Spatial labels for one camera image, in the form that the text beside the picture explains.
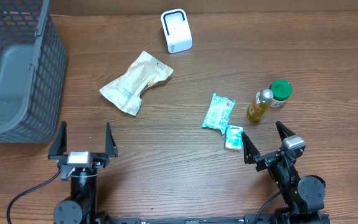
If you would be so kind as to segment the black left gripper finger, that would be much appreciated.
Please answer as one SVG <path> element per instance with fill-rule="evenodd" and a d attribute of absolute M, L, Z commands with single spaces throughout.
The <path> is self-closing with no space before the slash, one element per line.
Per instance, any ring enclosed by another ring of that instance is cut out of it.
<path fill-rule="evenodd" d="M 65 121 L 62 121 L 59 131 L 56 135 L 56 138 L 49 149 L 48 159 L 59 160 L 65 156 L 66 151 L 67 151 L 67 123 Z"/>
<path fill-rule="evenodd" d="M 118 148 L 113 139 L 110 123 L 106 123 L 105 153 L 108 157 L 118 157 Z"/>

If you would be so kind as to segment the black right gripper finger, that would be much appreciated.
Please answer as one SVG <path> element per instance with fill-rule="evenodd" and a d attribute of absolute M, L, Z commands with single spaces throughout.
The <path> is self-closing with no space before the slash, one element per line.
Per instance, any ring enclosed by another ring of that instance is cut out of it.
<path fill-rule="evenodd" d="M 276 128 L 280 135 L 280 139 L 283 141 L 285 138 L 294 136 L 296 133 L 292 132 L 289 128 L 287 128 L 281 121 L 276 122 Z"/>
<path fill-rule="evenodd" d="M 260 152 L 252 143 L 251 139 L 244 132 L 242 133 L 242 142 L 244 151 L 244 163 L 255 163 L 255 159 L 260 157 Z"/>

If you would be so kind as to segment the small teal white box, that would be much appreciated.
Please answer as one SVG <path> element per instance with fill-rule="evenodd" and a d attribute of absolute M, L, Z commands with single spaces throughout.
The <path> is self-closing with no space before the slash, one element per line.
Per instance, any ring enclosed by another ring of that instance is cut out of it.
<path fill-rule="evenodd" d="M 231 150 L 241 150 L 243 128 L 240 126 L 228 125 L 225 133 L 224 148 Z"/>

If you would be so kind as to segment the yellow Vim dish soap bottle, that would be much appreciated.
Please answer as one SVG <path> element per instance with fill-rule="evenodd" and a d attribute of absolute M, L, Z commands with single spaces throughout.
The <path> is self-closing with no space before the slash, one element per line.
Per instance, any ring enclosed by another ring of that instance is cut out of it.
<path fill-rule="evenodd" d="M 259 122 L 265 111 L 270 107 L 273 99 L 273 92 L 271 89 L 259 91 L 253 103 L 247 109 L 247 118 L 252 122 Z"/>

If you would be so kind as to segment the green-capped white bottle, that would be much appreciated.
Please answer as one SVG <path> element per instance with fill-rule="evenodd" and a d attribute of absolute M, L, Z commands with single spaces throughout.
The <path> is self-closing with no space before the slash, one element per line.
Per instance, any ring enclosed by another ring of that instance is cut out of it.
<path fill-rule="evenodd" d="M 273 92 L 273 98 L 271 99 L 270 105 L 271 108 L 279 108 L 283 106 L 293 92 L 291 83 L 287 80 L 275 80 L 270 85 L 270 90 Z"/>

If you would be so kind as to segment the light teal snack packet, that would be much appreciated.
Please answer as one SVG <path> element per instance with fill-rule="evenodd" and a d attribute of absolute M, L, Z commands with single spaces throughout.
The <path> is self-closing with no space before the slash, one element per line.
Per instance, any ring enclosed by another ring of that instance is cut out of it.
<path fill-rule="evenodd" d="M 217 129 L 221 134 L 225 134 L 234 106 L 235 100 L 230 100 L 227 97 L 218 96 L 214 93 L 202 127 Z"/>

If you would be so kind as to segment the cream brown bread bag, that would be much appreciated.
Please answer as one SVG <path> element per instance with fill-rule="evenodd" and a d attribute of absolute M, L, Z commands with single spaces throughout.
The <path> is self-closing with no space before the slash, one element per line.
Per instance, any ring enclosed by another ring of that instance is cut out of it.
<path fill-rule="evenodd" d="M 100 93 L 119 110 L 136 116 L 141 106 L 141 94 L 172 75 L 173 69 L 143 51 L 126 73 L 100 89 Z"/>

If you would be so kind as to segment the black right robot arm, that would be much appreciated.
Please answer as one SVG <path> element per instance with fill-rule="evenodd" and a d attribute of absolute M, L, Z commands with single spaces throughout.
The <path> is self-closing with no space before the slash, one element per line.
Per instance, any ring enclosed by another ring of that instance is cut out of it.
<path fill-rule="evenodd" d="M 245 223 L 326 224 L 329 215 L 322 214 L 325 181 L 317 175 L 300 177 L 295 168 L 297 158 L 306 147 L 304 139 L 276 122 L 281 146 L 275 152 L 261 155 L 248 135 L 242 133 L 244 162 L 255 164 L 258 172 L 267 170 L 278 192 L 266 201 L 255 215 L 245 215 Z"/>

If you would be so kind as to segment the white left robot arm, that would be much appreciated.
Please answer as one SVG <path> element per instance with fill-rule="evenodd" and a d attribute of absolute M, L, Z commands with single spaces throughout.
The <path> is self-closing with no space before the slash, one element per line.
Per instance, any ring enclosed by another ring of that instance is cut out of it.
<path fill-rule="evenodd" d="M 106 124 L 104 152 L 67 151 L 67 123 L 63 121 L 52 146 L 48 159 L 56 160 L 60 178 L 71 181 L 70 196 L 56 205 L 54 223 L 109 223 L 107 212 L 97 210 L 98 170 L 106 168 L 110 159 L 118 156 L 118 148 L 111 133 L 110 123 Z"/>

